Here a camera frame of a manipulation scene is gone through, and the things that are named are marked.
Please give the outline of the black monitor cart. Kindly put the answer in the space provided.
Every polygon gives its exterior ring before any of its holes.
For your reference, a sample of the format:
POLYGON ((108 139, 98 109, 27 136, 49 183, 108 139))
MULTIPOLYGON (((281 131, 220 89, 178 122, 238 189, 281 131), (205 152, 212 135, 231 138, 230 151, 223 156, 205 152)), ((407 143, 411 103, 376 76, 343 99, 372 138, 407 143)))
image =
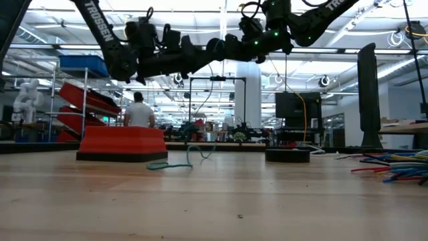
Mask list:
POLYGON ((274 129, 276 145, 291 142, 305 142, 307 144, 320 144, 324 136, 324 128, 308 128, 306 131, 300 127, 282 127, 274 129))

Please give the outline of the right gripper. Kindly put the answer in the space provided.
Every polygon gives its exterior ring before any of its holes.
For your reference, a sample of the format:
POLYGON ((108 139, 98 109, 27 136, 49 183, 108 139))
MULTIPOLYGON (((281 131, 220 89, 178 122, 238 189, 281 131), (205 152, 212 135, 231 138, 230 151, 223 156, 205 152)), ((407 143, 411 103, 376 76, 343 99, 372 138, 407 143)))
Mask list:
MULTIPOLYGON (((283 29, 273 29, 263 32, 259 37, 243 42, 243 53, 255 60, 256 64, 266 61, 270 52, 281 50, 290 54, 294 46, 291 44, 291 35, 283 29)), ((242 43, 235 35, 228 33, 225 36, 225 59, 246 61, 242 53, 242 43)))

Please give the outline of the red and black box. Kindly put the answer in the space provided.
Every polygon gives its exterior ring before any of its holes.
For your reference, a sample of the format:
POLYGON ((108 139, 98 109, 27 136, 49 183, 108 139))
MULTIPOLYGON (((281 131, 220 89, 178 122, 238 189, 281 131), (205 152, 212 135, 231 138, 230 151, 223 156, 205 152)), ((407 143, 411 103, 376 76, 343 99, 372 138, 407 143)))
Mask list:
POLYGON ((78 161, 144 163, 168 157, 164 133, 146 127, 86 127, 78 161))

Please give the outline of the white building column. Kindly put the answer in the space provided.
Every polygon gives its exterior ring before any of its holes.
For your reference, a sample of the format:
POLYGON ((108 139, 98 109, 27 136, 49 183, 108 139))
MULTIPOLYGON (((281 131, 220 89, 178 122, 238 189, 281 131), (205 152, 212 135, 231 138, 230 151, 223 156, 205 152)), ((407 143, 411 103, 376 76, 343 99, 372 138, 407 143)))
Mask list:
POLYGON ((261 127, 261 70, 254 62, 238 62, 235 71, 235 123, 242 121, 252 128, 261 127))

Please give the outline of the person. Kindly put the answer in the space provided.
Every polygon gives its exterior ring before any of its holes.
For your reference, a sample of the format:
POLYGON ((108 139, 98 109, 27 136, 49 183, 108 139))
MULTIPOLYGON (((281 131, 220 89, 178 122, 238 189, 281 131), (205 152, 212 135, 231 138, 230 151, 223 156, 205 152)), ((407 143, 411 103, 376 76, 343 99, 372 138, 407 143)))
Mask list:
POLYGON ((135 92, 133 97, 134 102, 126 108, 124 113, 124 126, 154 128, 154 112, 147 104, 143 103, 142 93, 135 92))

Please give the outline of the black tape roll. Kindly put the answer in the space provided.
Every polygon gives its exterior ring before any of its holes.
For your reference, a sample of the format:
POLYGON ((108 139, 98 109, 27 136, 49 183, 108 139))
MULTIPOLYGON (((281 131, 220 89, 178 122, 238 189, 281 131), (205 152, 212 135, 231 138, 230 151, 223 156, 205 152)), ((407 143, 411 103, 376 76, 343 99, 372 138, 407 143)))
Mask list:
POLYGON ((309 163, 310 152, 299 149, 267 149, 265 160, 275 163, 309 163))

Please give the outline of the metal rack with red bins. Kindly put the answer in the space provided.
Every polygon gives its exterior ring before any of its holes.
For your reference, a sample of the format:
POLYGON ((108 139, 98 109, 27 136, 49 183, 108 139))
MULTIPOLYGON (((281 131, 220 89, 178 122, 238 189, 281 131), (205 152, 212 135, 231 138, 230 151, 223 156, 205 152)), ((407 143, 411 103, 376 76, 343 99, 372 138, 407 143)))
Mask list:
POLYGON ((59 111, 48 113, 50 118, 56 118, 64 127, 57 136, 58 143, 78 143, 82 140, 87 126, 104 126, 96 118, 97 115, 106 118, 118 118, 121 108, 109 97, 88 88, 90 76, 97 76, 89 68, 61 68, 63 72, 76 72, 84 75, 82 88, 64 83, 58 92, 59 97, 68 102, 59 111))

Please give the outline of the thin black slanted pole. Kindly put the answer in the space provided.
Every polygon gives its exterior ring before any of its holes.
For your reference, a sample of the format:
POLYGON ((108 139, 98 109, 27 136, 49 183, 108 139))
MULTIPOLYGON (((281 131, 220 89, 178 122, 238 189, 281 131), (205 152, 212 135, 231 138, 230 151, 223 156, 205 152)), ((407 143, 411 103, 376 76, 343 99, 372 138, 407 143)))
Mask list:
POLYGON ((423 103, 423 110, 425 111, 425 116, 428 120, 428 106, 427 106, 427 101, 426 101, 426 96, 425 96, 425 89, 424 89, 424 85, 423 85, 423 81, 422 81, 422 76, 421 76, 421 71, 420 71, 420 67, 419 67, 419 61, 418 61, 418 57, 417 57, 417 49, 415 47, 415 42, 413 39, 413 32, 412 32, 412 28, 411 28, 411 20, 409 18, 409 12, 407 9, 407 2, 406 0, 402 0, 403 2, 403 7, 404 7, 404 11, 405 11, 405 17, 407 20, 407 28, 409 30, 409 35, 410 35, 410 40, 411 40, 411 53, 414 57, 414 62, 415 62, 415 68, 416 68, 416 72, 417 72, 417 78, 418 78, 418 83, 419 83, 419 87, 420 87, 420 91, 421 91, 421 98, 422 98, 422 103, 423 103))

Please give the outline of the wooden table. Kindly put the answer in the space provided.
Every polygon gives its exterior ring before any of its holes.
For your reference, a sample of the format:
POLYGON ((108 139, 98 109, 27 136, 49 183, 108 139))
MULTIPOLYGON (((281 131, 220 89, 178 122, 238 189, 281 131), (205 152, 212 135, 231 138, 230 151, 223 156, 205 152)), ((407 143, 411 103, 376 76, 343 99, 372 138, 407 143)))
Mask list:
POLYGON ((387 136, 391 149, 428 149, 428 123, 382 127, 379 133, 387 136))

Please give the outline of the wooden workbench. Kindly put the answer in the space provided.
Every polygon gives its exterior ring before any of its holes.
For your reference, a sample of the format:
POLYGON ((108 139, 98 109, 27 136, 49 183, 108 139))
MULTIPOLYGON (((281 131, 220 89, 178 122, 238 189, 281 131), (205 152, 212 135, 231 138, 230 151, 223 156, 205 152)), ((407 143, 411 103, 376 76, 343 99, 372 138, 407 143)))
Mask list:
POLYGON ((182 141, 182 140, 167 140, 167 146, 178 145, 193 145, 193 146, 218 146, 218 147, 266 147, 265 143, 239 143, 239 142, 216 142, 216 141, 182 141))

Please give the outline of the blue plastic bin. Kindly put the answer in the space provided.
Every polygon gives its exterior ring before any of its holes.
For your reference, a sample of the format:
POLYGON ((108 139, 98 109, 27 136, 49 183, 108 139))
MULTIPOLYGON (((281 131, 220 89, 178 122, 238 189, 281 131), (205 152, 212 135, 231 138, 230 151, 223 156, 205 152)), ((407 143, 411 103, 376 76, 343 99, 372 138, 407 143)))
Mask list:
POLYGON ((96 55, 62 55, 59 64, 62 72, 77 78, 83 78, 86 70, 89 78, 110 76, 103 59, 96 55))

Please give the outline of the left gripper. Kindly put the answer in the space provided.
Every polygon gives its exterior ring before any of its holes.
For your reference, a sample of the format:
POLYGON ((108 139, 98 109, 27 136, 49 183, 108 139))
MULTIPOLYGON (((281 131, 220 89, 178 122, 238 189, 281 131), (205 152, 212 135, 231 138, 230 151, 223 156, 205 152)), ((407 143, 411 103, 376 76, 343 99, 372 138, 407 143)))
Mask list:
POLYGON ((152 56, 138 59, 136 81, 146 86, 146 78, 168 76, 179 73, 182 79, 188 79, 189 73, 196 73, 204 66, 217 59, 217 54, 202 50, 192 44, 190 37, 185 35, 181 43, 168 43, 166 48, 152 56))

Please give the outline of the black monitor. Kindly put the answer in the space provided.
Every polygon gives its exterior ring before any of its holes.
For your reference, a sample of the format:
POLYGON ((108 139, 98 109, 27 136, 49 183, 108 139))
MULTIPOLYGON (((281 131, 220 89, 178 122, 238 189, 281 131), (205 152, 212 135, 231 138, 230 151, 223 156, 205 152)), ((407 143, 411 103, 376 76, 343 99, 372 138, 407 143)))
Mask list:
POLYGON ((321 105, 319 92, 275 93, 276 118, 284 119, 287 127, 310 128, 318 118, 321 105))

